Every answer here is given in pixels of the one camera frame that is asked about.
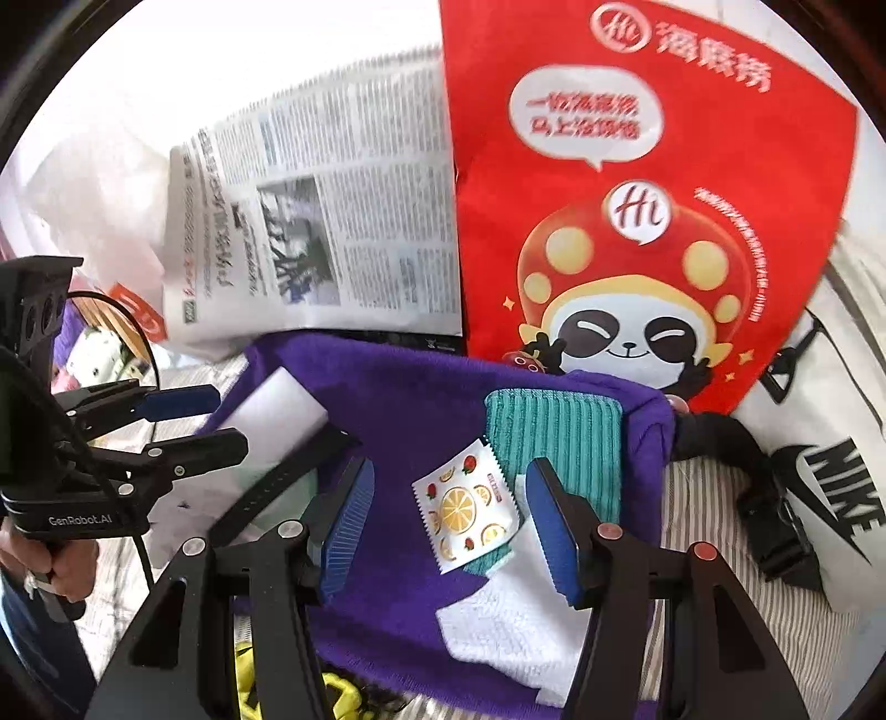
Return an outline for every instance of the jeans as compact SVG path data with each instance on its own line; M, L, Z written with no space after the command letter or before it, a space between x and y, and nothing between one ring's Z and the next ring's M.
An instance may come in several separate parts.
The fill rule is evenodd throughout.
M52 621L39 595L29 598L3 573L0 626L58 720L82 720L96 679L74 625Z

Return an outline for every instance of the panda mouth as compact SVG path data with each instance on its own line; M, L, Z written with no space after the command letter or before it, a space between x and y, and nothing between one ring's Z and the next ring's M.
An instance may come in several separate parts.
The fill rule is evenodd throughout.
M619 355L618 353L614 353L611 350L606 350L606 352L609 353L610 355L612 355L613 357L620 357L622 360L634 360L637 357L646 357L647 355L650 354L649 351L647 350L646 352L638 353L637 355L631 355L630 349L628 349L628 351L624 355Z

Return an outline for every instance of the cartoon panda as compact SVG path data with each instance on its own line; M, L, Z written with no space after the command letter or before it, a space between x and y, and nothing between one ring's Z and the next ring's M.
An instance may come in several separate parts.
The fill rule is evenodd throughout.
M517 275L523 352L547 372L603 372L685 400L732 351L750 301L738 241L642 180L545 218Z

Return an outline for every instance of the panda face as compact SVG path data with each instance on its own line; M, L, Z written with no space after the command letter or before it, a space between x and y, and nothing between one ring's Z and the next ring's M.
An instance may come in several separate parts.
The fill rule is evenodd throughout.
M566 302L548 335L566 343L562 368L604 372L650 387L677 382L710 339L688 308L650 295L589 295Z

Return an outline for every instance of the speech bubble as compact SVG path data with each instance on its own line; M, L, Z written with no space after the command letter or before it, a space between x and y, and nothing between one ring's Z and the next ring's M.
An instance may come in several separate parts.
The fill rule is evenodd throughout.
M537 153L597 170L641 158L665 129L655 92L619 67L537 67L514 87L509 110L514 130Z

